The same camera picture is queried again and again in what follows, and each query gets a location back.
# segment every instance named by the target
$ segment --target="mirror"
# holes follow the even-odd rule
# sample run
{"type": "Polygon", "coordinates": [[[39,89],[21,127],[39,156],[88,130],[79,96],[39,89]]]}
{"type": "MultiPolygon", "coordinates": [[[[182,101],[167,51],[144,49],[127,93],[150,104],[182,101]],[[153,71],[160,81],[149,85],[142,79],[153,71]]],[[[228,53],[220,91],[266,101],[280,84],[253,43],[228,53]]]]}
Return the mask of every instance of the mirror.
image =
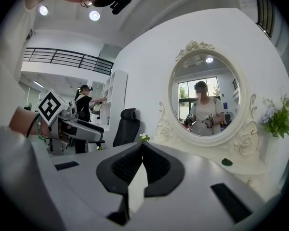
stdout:
{"type": "Polygon", "coordinates": [[[199,136],[218,134],[231,125],[237,114],[236,77],[216,56],[191,56],[175,72],[171,104],[187,131],[199,136]]]}

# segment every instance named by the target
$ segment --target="window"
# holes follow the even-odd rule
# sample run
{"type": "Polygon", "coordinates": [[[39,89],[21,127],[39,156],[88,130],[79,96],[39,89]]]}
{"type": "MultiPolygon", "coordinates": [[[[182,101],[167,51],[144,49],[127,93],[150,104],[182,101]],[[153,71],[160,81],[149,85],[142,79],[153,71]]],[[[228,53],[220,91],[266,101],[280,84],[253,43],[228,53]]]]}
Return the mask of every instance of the window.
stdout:
{"type": "Polygon", "coordinates": [[[179,118],[185,120],[187,115],[191,111],[193,103],[198,99],[194,86],[196,83],[204,81],[208,85],[208,95],[210,97],[220,97],[220,89],[218,86],[217,78],[206,78],[206,79],[197,79],[192,81],[187,81],[179,83],[179,118]]]}

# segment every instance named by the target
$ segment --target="green object on table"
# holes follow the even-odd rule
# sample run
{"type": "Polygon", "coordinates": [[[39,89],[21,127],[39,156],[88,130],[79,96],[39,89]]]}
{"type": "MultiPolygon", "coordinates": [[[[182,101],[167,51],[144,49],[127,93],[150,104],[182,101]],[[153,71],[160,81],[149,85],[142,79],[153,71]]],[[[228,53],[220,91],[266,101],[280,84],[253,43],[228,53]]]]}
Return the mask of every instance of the green object on table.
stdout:
{"type": "Polygon", "coordinates": [[[225,158],[222,160],[222,164],[225,166],[231,166],[233,163],[229,159],[225,158]]]}

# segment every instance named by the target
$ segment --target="office chair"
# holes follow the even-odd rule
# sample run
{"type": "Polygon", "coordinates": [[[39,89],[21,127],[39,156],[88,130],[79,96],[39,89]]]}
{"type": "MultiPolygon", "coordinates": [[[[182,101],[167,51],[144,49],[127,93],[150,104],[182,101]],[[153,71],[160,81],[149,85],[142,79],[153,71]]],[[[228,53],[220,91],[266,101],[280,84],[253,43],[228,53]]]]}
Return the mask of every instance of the office chair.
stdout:
{"type": "Polygon", "coordinates": [[[113,147],[134,142],[140,127],[140,120],[136,119],[136,109],[125,109],[121,112],[121,120],[113,147]]]}

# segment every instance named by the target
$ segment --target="bracelet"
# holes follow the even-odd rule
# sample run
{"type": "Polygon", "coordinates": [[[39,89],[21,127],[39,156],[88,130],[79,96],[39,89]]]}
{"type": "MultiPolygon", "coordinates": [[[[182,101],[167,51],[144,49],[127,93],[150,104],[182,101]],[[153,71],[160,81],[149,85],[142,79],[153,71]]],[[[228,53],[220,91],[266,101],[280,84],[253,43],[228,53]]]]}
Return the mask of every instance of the bracelet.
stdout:
{"type": "Polygon", "coordinates": [[[46,141],[46,139],[48,139],[48,138],[45,137],[45,136],[43,136],[43,135],[42,135],[42,132],[41,132],[41,125],[42,125],[41,120],[42,120],[42,117],[39,116],[39,117],[38,117],[38,120],[37,120],[37,131],[38,131],[38,136],[39,136],[39,139],[40,139],[40,140],[46,141]]]}

